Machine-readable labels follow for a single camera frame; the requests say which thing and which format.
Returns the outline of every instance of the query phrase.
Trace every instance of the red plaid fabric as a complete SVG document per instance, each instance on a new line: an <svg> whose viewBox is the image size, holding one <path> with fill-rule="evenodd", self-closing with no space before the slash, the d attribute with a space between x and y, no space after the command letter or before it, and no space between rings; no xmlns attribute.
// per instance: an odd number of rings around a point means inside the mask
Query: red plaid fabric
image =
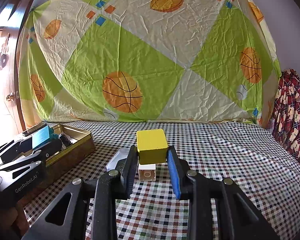
<svg viewBox="0 0 300 240"><path fill-rule="evenodd" d="M300 163L300 79L293 69L282 72L272 118L272 135Z"/></svg>

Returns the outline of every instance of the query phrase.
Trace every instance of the blue object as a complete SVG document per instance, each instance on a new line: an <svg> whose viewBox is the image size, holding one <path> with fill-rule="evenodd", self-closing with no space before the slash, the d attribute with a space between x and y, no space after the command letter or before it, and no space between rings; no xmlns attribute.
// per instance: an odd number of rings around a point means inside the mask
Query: blue object
<svg viewBox="0 0 300 240"><path fill-rule="evenodd" d="M168 150L168 154L167 154L167 163L168 163L173 193L176 195L176 199L180 199L181 197L180 181L179 181L177 167L173 160L172 152L170 149Z"/></svg>
<svg viewBox="0 0 300 240"><path fill-rule="evenodd" d="M98 8L101 8L101 7L104 6L105 4L106 4L105 1L100 0L100 1L96 4L96 6L97 6Z"/></svg>
<svg viewBox="0 0 300 240"><path fill-rule="evenodd" d="M230 3L229 1L228 2L226 2L226 6L228 7L228 8L232 8L232 3Z"/></svg>
<svg viewBox="0 0 300 240"><path fill-rule="evenodd" d="M104 19L102 16L100 16L97 20L96 20L96 24L98 24L99 26L103 25L103 23L106 21L106 19Z"/></svg>
<svg viewBox="0 0 300 240"><path fill-rule="evenodd" d="M42 143L48 142L49 139L49 126L47 125L32 135L32 149L37 148Z"/></svg>
<svg viewBox="0 0 300 240"><path fill-rule="evenodd" d="M254 108L252 114L253 114L254 116L257 116L257 115L258 115L258 109L257 109L256 107Z"/></svg>
<svg viewBox="0 0 300 240"><path fill-rule="evenodd" d="M32 149L36 149L52 139L58 139L58 135L48 125L32 135Z"/></svg>

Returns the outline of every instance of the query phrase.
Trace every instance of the white lego brick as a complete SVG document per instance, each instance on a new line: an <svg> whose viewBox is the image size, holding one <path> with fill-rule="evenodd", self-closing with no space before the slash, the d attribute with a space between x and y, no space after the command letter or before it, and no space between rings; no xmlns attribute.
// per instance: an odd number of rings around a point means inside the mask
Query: white lego brick
<svg viewBox="0 0 300 240"><path fill-rule="evenodd" d="M145 164L145 165L139 164L138 173L139 173L140 180L155 181L156 179L155 164Z"/></svg>

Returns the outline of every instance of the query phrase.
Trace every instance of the white wall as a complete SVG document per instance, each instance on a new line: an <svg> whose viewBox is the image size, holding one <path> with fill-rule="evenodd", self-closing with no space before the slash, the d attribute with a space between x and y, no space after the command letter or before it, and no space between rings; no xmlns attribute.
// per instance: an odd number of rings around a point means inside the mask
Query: white wall
<svg viewBox="0 0 300 240"><path fill-rule="evenodd" d="M34 0L38 6L47 0ZM293 0L253 0L262 11L274 38L281 69L300 76L300 9Z"/></svg>

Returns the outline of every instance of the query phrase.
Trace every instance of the door knob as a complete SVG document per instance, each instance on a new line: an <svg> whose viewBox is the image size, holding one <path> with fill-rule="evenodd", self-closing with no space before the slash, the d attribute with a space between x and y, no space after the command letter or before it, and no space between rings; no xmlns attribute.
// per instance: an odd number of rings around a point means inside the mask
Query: door knob
<svg viewBox="0 0 300 240"><path fill-rule="evenodd" d="M13 101L14 100L14 94L13 94L13 92L11 92L10 95L6 96L6 100L7 101L11 101L11 100Z"/></svg>

